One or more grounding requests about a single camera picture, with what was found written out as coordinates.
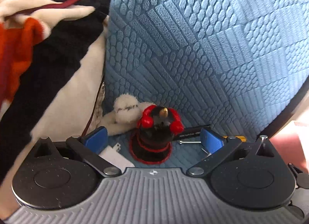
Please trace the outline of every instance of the orange fabric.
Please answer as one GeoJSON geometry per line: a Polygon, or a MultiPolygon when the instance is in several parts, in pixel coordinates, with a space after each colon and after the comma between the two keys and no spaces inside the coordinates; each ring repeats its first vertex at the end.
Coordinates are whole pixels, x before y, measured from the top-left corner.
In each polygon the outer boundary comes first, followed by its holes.
{"type": "Polygon", "coordinates": [[[34,18],[26,19],[21,29],[4,29],[0,24],[0,66],[8,68],[3,70],[7,76],[2,76],[3,80],[0,81],[4,84],[2,88],[5,88],[2,98],[0,91],[0,107],[2,100],[13,100],[20,84],[20,76],[32,62],[33,46],[42,40],[43,28],[34,18]]]}

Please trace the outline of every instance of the blanket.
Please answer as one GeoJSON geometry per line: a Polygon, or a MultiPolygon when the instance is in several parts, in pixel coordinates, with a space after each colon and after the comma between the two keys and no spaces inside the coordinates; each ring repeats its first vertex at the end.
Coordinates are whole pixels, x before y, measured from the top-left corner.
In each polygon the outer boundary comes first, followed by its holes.
{"type": "Polygon", "coordinates": [[[109,3],[0,0],[1,214],[16,208],[11,180],[39,137],[64,141],[99,123],[109,3]]]}

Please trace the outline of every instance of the gold horn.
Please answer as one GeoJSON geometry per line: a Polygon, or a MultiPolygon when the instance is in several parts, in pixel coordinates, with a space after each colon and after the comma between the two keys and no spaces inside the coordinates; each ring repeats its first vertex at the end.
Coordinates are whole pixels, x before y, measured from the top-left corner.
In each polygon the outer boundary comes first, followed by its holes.
{"type": "Polygon", "coordinates": [[[161,109],[159,115],[161,118],[166,118],[168,116],[168,109],[167,108],[161,109]]]}

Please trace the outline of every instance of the red trim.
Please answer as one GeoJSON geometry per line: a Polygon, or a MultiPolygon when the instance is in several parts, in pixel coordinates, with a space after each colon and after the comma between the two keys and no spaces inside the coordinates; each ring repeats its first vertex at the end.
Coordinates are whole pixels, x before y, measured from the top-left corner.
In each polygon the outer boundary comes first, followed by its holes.
{"type": "Polygon", "coordinates": [[[144,111],[143,111],[143,116],[149,116],[150,113],[152,112],[152,110],[157,107],[156,105],[151,105],[149,107],[147,107],[144,111]]]}
{"type": "Polygon", "coordinates": [[[169,159],[169,157],[171,156],[171,153],[172,153],[172,145],[170,145],[170,150],[169,150],[167,156],[166,156],[163,160],[160,160],[160,161],[155,162],[155,161],[145,161],[145,160],[142,160],[142,159],[138,158],[138,157],[134,154],[133,149],[132,149],[132,145],[133,145],[132,142],[133,142],[133,138],[134,138],[135,134],[136,134],[136,132],[132,134],[132,136],[131,136],[131,138],[130,138],[130,140],[129,140],[129,151],[130,151],[130,154],[132,155],[132,157],[133,157],[136,161],[138,161],[138,162],[140,162],[140,163],[143,163],[143,164],[146,164],[146,165],[158,165],[158,164],[161,164],[161,163],[163,163],[163,162],[165,162],[165,161],[167,161],[167,160],[169,159]]]}
{"type": "Polygon", "coordinates": [[[175,109],[169,108],[168,110],[172,113],[175,121],[180,121],[180,116],[175,109]]]}
{"type": "Polygon", "coordinates": [[[47,5],[43,5],[43,6],[40,6],[40,7],[35,7],[35,8],[31,8],[31,9],[22,10],[22,11],[16,12],[13,15],[17,15],[17,14],[31,14],[31,13],[39,10],[39,9],[64,9],[64,8],[67,8],[67,7],[75,4],[77,1],[79,1],[79,0],[67,0],[67,1],[65,1],[63,3],[60,3],[60,4],[47,4],[47,5]]]}
{"type": "Polygon", "coordinates": [[[170,131],[175,135],[182,133],[183,132],[182,123],[180,121],[172,122],[171,125],[170,125],[170,131]]]}
{"type": "Polygon", "coordinates": [[[139,134],[137,134],[137,133],[136,133],[136,140],[137,140],[137,142],[139,143],[139,145],[140,145],[143,149],[145,149],[145,150],[148,151],[148,152],[152,152],[152,153],[161,153],[161,152],[164,152],[164,151],[166,151],[166,150],[170,147],[170,145],[171,145],[171,143],[169,142],[169,143],[166,145],[166,147],[164,147],[164,148],[162,148],[162,149],[151,149],[151,148],[148,148],[148,147],[146,147],[146,146],[144,146],[144,145],[142,144],[141,141],[143,141],[143,140],[139,137],[139,134]]]}
{"type": "Polygon", "coordinates": [[[141,118],[141,124],[143,128],[151,128],[154,125],[154,120],[150,116],[143,116],[141,118]]]}

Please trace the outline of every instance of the blue clip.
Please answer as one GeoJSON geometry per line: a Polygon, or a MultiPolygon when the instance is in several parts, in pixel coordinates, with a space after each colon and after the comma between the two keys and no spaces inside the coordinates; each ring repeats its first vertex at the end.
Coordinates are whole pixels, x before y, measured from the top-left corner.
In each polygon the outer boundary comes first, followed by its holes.
{"type": "Polygon", "coordinates": [[[212,130],[202,128],[200,131],[200,142],[211,154],[218,151],[224,145],[224,138],[212,130]]]}
{"type": "Polygon", "coordinates": [[[92,152],[100,154],[109,144],[108,140],[107,129],[102,126],[87,134],[81,142],[92,152]]]}

